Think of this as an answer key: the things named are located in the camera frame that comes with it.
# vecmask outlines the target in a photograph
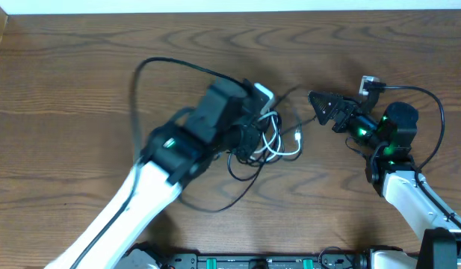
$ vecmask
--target white wall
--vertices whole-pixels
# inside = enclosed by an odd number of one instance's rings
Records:
[[[461,9],[461,0],[0,0],[8,14]]]

